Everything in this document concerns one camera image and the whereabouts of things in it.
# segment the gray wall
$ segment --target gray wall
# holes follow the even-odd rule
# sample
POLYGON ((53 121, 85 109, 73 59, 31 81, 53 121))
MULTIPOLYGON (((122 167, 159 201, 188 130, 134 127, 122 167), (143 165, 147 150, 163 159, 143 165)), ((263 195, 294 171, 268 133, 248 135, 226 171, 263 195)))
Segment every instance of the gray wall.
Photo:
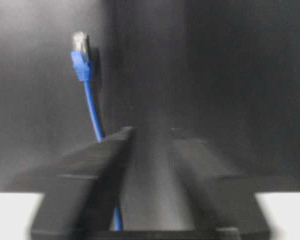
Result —
POLYGON ((94 134, 70 59, 90 35, 106 134, 137 129, 126 229, 191 229, 172 132, 300 178, 300 0, 0 0, 0 189, 94 134))

